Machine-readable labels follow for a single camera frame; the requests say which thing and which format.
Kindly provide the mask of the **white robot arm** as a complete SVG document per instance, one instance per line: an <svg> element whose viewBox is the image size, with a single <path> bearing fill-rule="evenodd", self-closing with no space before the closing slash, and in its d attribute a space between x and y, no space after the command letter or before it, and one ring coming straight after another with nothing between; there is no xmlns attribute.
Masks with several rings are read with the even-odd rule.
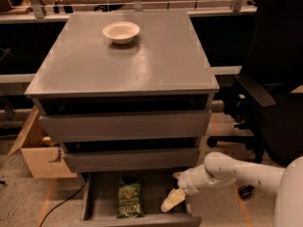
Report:
<svg viewBox="0 0 303 227"><path fill-rule="evenodd" d="M162 212L193 196L204 188L229 186L241 181L276 194L274 227L303 227L303 157L286 167L267 166L236 160L213 151L204 162L174 173L178 188L173 188L161 205Z"/></svg>

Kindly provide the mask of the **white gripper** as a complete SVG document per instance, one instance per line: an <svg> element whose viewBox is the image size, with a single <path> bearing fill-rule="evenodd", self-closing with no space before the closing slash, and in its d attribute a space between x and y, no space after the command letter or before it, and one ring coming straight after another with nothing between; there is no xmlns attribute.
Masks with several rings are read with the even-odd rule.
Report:
<svg viewBox="0 0 303 227"><path fill-rule="evenodd" d="M166 213L181 203L187 196L198 194L205 186L209 186L211 175L204 165L189 168L183 172L174 172L173 178L178 180L178 189L173 188L161 205L161 211Z"/></svg>

